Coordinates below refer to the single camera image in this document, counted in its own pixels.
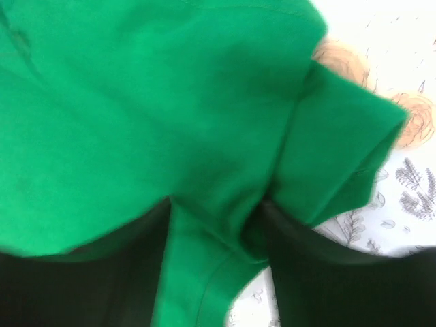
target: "stitching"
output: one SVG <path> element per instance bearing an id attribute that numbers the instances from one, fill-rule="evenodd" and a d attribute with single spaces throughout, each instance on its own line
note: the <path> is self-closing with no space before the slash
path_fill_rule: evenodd
<path id="1" fill-rule="evenodd" d="M 206 286 L 206 289 L 204 290 L 204 292 L 203 292 L 203 296 L 202 296 L 202 299 L 201 299 L 201 301 L 200 301 L 200 308 L 198 308 L 198 311 L 197 311 L 197 319 L 196 319 L 196 327 L 199 327 L 199 322 L 200 322 L 200 314 L 201 314 L 201 312 L 202 312 L 202 310 L 203 310 L 203 304 L 204 304 L 204 298 L 206 297 L 206 294 L 208 293 L 208 291 L 209 291 L 209 287 L 210 287 L 210 285 L 211 285 L 211 282 L 212 282 L 212 280 L 215 278 L 215 275 L 221 270 L 221 268 L 229 261 L 229 260 L 231 260 L 232 258 L 233 258 L 233 256 L 234 256 L 234 253 L 231 253 L 228 257 L 226 257 L 219 265 L 218 265 L 218 267 L 215 269 L 215 271 L 212 273 L 212 275 L 211 275 L 211 277 L 210 277 L 210 279 L 209 279 L 209 282 L 207 283 L 207 286 Z"/>

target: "green fabric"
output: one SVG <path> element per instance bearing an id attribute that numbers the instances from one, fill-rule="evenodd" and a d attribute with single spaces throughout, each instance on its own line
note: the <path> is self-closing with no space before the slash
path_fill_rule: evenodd
<path id="1" fill-rule="evenodd" d="M 311 60 L 305 0 L 0 0 L 0 247 L 67 253 L 175 203 L 153 327 L 221 327 L 266 194 L 364 205 L 405 113 Z"/>

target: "clothing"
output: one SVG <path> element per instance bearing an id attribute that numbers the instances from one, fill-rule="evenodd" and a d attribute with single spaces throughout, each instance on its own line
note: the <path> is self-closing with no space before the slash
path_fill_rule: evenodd
<path id="1" fill-rule="evenodd" d="M 222 326 L 267 265 L 260 199 L 363 206 L 405 120 L 311 60 L 305 0 L 2 1 L 0 246 L 68 253 L 171 195 L 153 327 Z"/>

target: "leaf print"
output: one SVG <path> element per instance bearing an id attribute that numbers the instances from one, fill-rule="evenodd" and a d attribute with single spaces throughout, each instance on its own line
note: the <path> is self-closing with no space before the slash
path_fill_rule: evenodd
<path id="1" fill-rule="evenodd" d="M 386 228 L 387 230 L 391 230 L 395 227 L 395 221 L 393 220 L 383 220 L 383 222 L 380 224 L 381 227 Z"/>
<path id="2" fill-rule="evenodd" d="M 427 179 L 429 180 L 429 198 L 433 201 L 436 200 L 436 178 L 429 168 L 426 170 Z"/>
<path id="3" fill-rule="evenodd" d="M 260 303 L 262 303 L 262 294 L 263 293 L 264 293 L 264 290 L 256 291 L 253 293 L 253 295 L 251 297 L 254 298 L 258 304 L 260 304 Z"/>
<path id="4" fill-rule="evenodd" d="M 378 245 L 372 238 L 368 239 L 367 249 L 375 255 L 382 255 L 382 251 L 380 250 L 380 245 Z"/>
<path id="5" fill-rule="evenodd" d="M 377 209 L 377 208 L 383 208 L 384 204 L 385 204 L 386 200 L 383 194 L 381 194 L 380 192 L 378 192 L 373 200 L 371 201 L 371 203 L 368 205 L 369 208 L 371 209 Z"/>
<path id="6" fill-rule="evenodd" d="M 421 192 L 416 192 L 416 195 L 421 200 L 422 209 L 431 213 L 433 211 L 433 209 L 432 209 L 432 204 L 431 204 L 431 200 L 429 199 L 429 197 L 427 195 L 422 194 Z"/>
<path id="7" fill-rule="evenodd" d="M 386 169 L 382 168 L 381 170 L 379 170 L 377 176 L 375 177 L 375 182 L 378 183 L 380 181 L 384 181 L 388 177 L 389 177 L 388 171 Z"/>
<path id="8" fill-rule="evenodd" d="M 436 202 L 436 178 L 429 168 L 426 169 L 428 182 L 427 191 L 421 186 L 422 177 L 412 164 L 410 159 L 404 161 L 405 167 L 398 168 L 396 179 L 404 186 L 415 191 L 415 196 L 403 192 L 400 198 L 401 206 L 406 213 L 415 216 L 420 220 L 430 221 L 435 216 Z"/>
<path id="9" fill-rule="evenodd" d="M 421 83 L 421 85 L 420 85 L 420 87 L 418 89 L 419 93 L 423 93 L 424 92 L 424 86 L 425 86 L 425 81 Z"/>
<path id="10" fill-rule="evenodd" d="M 415 191 L 418 188 L 422 177 L 409 158 L 404 159 L 404 164 L 405 168 L 398 168 L 395 172 L 396 179 L 402 185 Z"/>
<path id="11" fill-rule="evenodd" d="M 361 209 L 352 210 L 345 214 L 343 232 L 347 244 L 360 240 L 362 232 L 365 230 L 365 226 L 361 224 L 363 217 L 358 214 L 360 211 Z"/>

